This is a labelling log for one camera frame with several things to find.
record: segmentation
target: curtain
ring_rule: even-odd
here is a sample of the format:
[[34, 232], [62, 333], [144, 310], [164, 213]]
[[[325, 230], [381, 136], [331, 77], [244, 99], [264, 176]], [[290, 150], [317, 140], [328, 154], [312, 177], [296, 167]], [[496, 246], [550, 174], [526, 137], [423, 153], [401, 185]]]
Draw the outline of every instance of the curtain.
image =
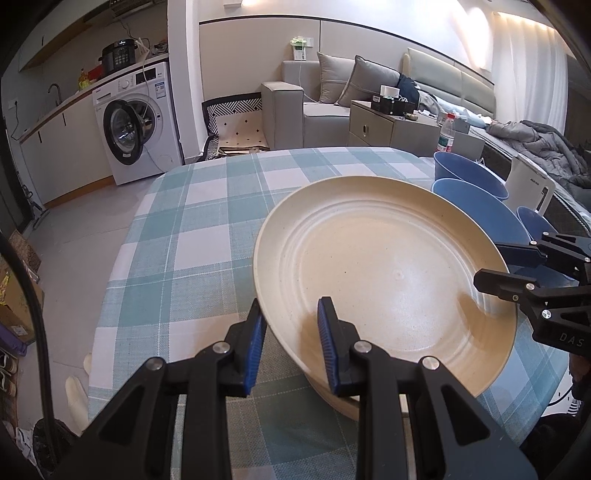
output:
[[496, 119], [531, 120], [564, 133], [569, 74], [556, 30], [514, 15], [494, 16]]

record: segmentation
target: washing machine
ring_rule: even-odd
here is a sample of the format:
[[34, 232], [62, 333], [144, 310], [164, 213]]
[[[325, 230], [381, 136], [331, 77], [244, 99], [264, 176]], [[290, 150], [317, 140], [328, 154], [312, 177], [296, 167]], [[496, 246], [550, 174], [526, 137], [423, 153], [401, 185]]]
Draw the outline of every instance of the washing machine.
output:
[[156, 63], [92, 92], [96, 120], [117, 185], [184, 164], [168, 63]]

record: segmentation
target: power cord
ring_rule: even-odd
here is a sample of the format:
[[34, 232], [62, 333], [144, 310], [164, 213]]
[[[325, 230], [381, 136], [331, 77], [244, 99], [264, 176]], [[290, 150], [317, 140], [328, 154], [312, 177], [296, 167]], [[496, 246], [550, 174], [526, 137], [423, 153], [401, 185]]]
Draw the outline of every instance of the power cord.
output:
[[552, 407], [552, 406], [556, 405], [557, 403], [560, 403], [560, 402], [562, 402], [562, 401], [563, 401], [563, 400], [566, 398], [566, 396], [567, 396], [567, 395], [570, 393], [570, 391], [571, 391], [572, 389], [573, 389], [573, 387], [570, 387], [570, 388], [569, 388], [569, 389], [566, 391], [566, 393], [565, 393], [564, 395], [562, 395], [562, 397], [560, 397], [560, 398], [559, 398], [558, 400], [556, 400], [556, 401], [553, 401], [552, 403], [548, 403], [548, 406], [549, 406], [549, 407]]
[[[136, 43], [142, 44], [142, 45], [144, 46], [144, 48], [145, 48], [145, 45], [144, 45], [144, 43], [143, 43], [143, 40], [147, 40], [147, 41], [148, 41], [148, 55], [149, 55], [149, 54], [150, 54], [150, 51], [151, 51], [151, 49], [152, 49], [152, 44], [150, 43], [150, 39], [149, 39], [149, 38], [145, 38], [145, 39], [144, 39], [144, 38], [140, 38], [140, 37], [137, 37], [137, 38], [136, 38], [136, 37], [134, 37], [134, 36], [131, 34], [131, 29], [130, 29], [129, 25], [125, 25], [125, 24], [123, 23], [123, 21], [121, 21], [121, 20], [119, 20], [119, 23], [120, 23], [120, 24], [121, 24], [121, 26], [124, 28], [125, 32], [126, 32], [128, 35], [129, 35], [129, 37], [130, 37], [132, 40], [135, 40], [135, 42], [136, 42]], [[145, 85], [146, 85], [146, 94], [147, 94], [147, 97], [148, 97], [148, 98], [150, 98], [150, 86], [148, 85], [148, 79], [146, 78], [146, 68], [145, 68], [145, 67], [146, 67], [146, 60], [147, 60], [147, 58], [148, 58], [148, 55], [146, 55], [146, 56], [144, 57], [144, 61], [142, 62], [142, 75], [144, 76], [144, 83], [145, 83]], [[141, 115], [141, 120], [142, 120], [142, 122], [143, 122], [143, 121], [144, 121], [144, 119], [145, 119], [145, 115], [146, 115], [146, 113], [148, 113], [148, 102], [146, 102], [146, 103], [145, 103], [144, 113]], [[158, 166], [158, 164], [157, 164], [157, 163], [154, 161], [154, 159], [152, 158], [152, 154], [150, 153], [150, 151], [149, 151], [148, 147], [146, 147], [146, 145], [144, 145], [144, 149], [146, 150], [146, 153], [148, 154], [148, 156], [149, 156], [150, 160], [151, 160], [151, 161], [152, 161], [152, 163], [154, 164], [154, 167], [156, 167], [156, 168], [157, 168], [157, 169], [158, 169], [158, 170], [159, 170], [161, 173], [166, 173], [166, 172], [165, 172], [163, 169], [161, 169], [161, 168]]]
[[[301, 87], [301, 63], [300, 63], [300, 71], [298, 72], [297, 83], [298, 83], [298, 86], [299, 86], [299, 87]], [[313, 98], [310, 98], [310, 97], [308, 97], [308, 96], [306, 95], [306, 91], [304, 90], [304, 88], [303, 88], [303, 87], [301, 87], [301, 88], [302, 88], [302, 90], [303, 90], [304, 96], [305, 96], [305, 97], [306, 97], [308, 100], [310, 100], [310, 101], [312, 101], [312, 102], [314, 102], [314, 103], [320, 103], [319, 101], [317, 101], [317, 100], [314, 100]]]
[[17, 132], [17, 128], [18, 128], [18, 100], [14, 101], [14, 115], [17, 118], [17, 125], [16, 127], [14, 127], [14, 130], [12, 131], [12, 133], [10, 134], [10, 138], [12, 138], [14, 141], [18, 142], [18, 138], [14, 137], [14, 134]]

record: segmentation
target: plastic water bottle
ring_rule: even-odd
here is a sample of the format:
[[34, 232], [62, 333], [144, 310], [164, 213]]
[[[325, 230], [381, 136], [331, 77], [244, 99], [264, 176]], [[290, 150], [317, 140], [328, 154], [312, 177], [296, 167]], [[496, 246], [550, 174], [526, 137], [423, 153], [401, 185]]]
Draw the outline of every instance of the plastic water bottle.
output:
[[453, 129], [453, 122], [456, 116], [453, 113], [448, 113], [447, 118], [441, 126], [441, 133], [439, 134], [439, 142], [437, 142], [437, 151], [451, 152], [453, 145], [453, 136], [456, 131]]

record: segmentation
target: black bag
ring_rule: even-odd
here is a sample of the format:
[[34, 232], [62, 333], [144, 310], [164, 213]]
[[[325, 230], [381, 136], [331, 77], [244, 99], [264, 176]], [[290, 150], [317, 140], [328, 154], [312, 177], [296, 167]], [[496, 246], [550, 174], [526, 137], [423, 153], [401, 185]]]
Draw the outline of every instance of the black bag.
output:
[[417, 84], [412, 78], [401, 73], [396, 88], [400, 89], [400, 96], [405, 97], [409, 102], [418, 106], [420, 96], [417, 90]]

